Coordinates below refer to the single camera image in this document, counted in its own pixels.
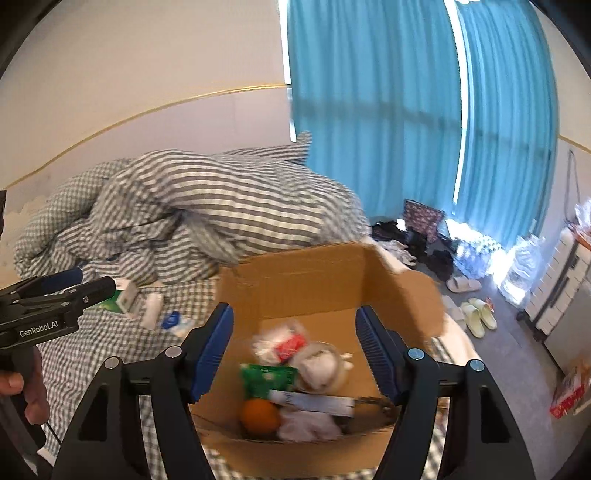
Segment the water bottle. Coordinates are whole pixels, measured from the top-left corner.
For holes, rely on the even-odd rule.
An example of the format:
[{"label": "water bottle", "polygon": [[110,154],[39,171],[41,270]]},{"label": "water bottle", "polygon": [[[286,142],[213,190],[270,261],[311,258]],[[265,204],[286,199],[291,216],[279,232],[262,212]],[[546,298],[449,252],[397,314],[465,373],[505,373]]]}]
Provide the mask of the water bottle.
[{"label": "water bottle", "polygon": [[486,277],[491,266],[492,254],[500,248],[500,244],[491,237],[478,234],[460,243],[454,264],[468,278]]},{"label": "water bottle", "polygon": [[517,307],[525,304],[537,278],[538,269],[542,264],[543,243],[543,237],[541,239],[535,235],[528,238],[519,237],[517,244],[509,251],[509,255],[513,256],[513,263],[501,282],[499,291],[508,302]]}]

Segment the blue curtain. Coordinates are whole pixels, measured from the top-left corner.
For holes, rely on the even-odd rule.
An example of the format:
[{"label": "blue curtain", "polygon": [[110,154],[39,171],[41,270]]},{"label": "blue curtain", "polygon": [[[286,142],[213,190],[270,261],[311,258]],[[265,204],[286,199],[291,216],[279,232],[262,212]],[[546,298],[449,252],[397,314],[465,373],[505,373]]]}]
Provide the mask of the blue curtain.
[{"label": "blue curtain", "polygon": [[510,247],[542,225],[554,176],[557,96],[548,45],[527,0],[457,4],[469,83],[455,215]]},{"label": "blue curtain", "polygon": [[462,129],[443,0],[290,0],[288,47],[309,167],[370,218],[396,218],[405,198],[450,212]]}]

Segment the green package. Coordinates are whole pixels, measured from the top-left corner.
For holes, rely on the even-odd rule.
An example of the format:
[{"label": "green package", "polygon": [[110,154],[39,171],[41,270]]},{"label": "green package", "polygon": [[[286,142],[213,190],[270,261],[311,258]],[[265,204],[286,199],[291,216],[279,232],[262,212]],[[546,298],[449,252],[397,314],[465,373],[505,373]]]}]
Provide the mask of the green package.
[{"label": "green package", "polygon": [[293,367],[268,367],[242,364],[245,398],[267,398],[269,390],[292,391],[297,370]]},{"label": "green package", "polygon": [[119,295],[121,295],[121,291],[120,290],[115,290],[115,293],[113,294],[112,297],[103,300],[102,302],[99,303],[99,307],[108,310],[109,312],[114,312],[114,313],[125,313],[123,310],[121,310],[121,307],[119,307],[119,305],[117,305],[117,298],[119,298]]}]

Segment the pillow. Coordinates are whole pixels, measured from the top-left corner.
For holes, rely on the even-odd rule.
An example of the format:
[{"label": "pillow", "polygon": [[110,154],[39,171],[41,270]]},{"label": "pillow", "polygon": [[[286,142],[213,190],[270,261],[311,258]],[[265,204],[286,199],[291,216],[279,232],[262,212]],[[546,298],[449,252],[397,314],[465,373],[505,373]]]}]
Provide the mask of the pillow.
[{"label": "pillow", "polygon": [[311,143],[312,134],[310,132],[302,132],[295,138],[295,142],[291,142],[288,145],[264,148],[239,148],[238,150],[224,152],[222,155],[251,155],[253,157],[272,157],[295,163],[297,165],[305,165]]}]

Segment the red package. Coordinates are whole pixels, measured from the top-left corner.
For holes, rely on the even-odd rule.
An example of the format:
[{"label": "red package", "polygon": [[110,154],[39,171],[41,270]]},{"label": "red package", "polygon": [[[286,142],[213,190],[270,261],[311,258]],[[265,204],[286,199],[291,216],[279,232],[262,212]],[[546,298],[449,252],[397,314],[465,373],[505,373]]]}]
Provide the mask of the red package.
[{"label": "red package", "polygon": [[305,347],[308,344],[308,340],[301,333],[296,333],[288,340],[283,343],[275,345],[275,354],[281,363],[289,360],[294,354]]},{"label": "red package", "polygon": [[559,419],[567,414],[585,395],[591,381],[589,373],[589,366],[579,362],[556,387],[550,405],[550,413],[555,418]]},{"label": "red package", "polygon": [[306,330],[294,320],[278,325],[253,338],[252,351],[257,363],[279,365],[289,360],[298,350],[308,345]]}]

